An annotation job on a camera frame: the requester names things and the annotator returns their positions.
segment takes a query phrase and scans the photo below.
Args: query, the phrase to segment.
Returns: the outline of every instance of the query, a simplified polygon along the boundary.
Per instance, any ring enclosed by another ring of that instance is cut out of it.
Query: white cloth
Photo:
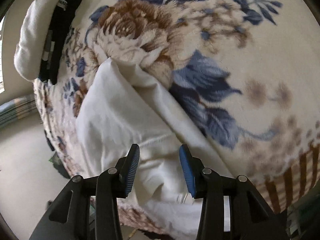
[[[39,76],[44,43],[59,0],[34,0],[23,20],[13,63],[18,73],[33,81]]]
[[[148,214],[148,217],[157,221],[166,232],[170,232],[174,239],[196,239],[202,199],[196,200],[192,205],[172,204],[150,199],[142,208]],[[230,226],[229,197],[224,196],[224,231],[229,232]]]
[[[125,203],[135,207],[144,205],[156,222],[177,237],[189,231],[188,237],[193,239],[192,232],[197,228],[196,223],[192,227],[188,225],[188,216],[180,218],[178,228],[166,220],[166,216],[174,219],[174,214],[183,213],[184,207],[180,205],[177,210],[172,209],[176,204],[194,202],[187,192],[180,166],[181,144],[186,143],[194,156],[201,155],[205,166],[231,177],[179,104],[138,65],[109,58],[99,67],[76,119],[76,132],[83,149],[78,161],[91,176],[113,167],[119,158],[127,155],[132,143],[140,146],[134,186]],[[173,213],[159,214],[161,204],[154,205],[157,202],[167,203],[163,210]],[[199,221],[201,203],[194,203],[193,210],[190,215]]]

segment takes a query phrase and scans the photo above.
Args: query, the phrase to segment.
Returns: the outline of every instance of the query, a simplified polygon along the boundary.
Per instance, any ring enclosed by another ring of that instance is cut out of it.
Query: folded blanket
[[[0,106],[0,128],[36,112],[34,94],[13,99]]]

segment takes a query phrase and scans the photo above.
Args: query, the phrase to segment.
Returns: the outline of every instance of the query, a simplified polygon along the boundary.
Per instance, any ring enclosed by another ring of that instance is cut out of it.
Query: screw head
[[[108,173],[109,174],[116,174],[118,172],[118,170],[116,169],[116,168],[110,168],[109,170],[108,170]]]
[[[206,174],[206,175],[211,174],[211,172],[212,172],[212,170],[209,169],[209,168],[204,168],[204,169],[202,170],[202,173],[203,173],[203,174]]]
[[[246,176],[244,176],[244,175],[240,175],[240,176],[238,177],[238,179],[239,179],[239,181],[241,181],[241,182],[246,182],[246,181],[248,180],[248,178],[247,178]]]
[[[82,179],[81,176],[76,175],[76,176],[74,176],[74,177],[72,178],[72,181],[75,182],[75,183],[77,183],[77,182],[80,182],[81,179]]]

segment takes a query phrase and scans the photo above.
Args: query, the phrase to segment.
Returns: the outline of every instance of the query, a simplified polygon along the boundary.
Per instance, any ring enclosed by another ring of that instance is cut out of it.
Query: bed
[[[36,104],[70,176],[89,177],[75,130],[81,104],[103,55],[138,64],[231,176],[246,175],[280,213],[320,177],[319,43],[303,0],[82,0],[57,83],[34,81]],[[119,205],[122,224],[183,239],[152,212]]]

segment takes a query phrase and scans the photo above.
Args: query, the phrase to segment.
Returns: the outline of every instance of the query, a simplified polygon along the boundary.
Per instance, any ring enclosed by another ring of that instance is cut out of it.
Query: white towel
[[[58,2],[59,0],[34,0],[23,20],[13,63],[18,73],[28,81],[39,76],[44,43]]]

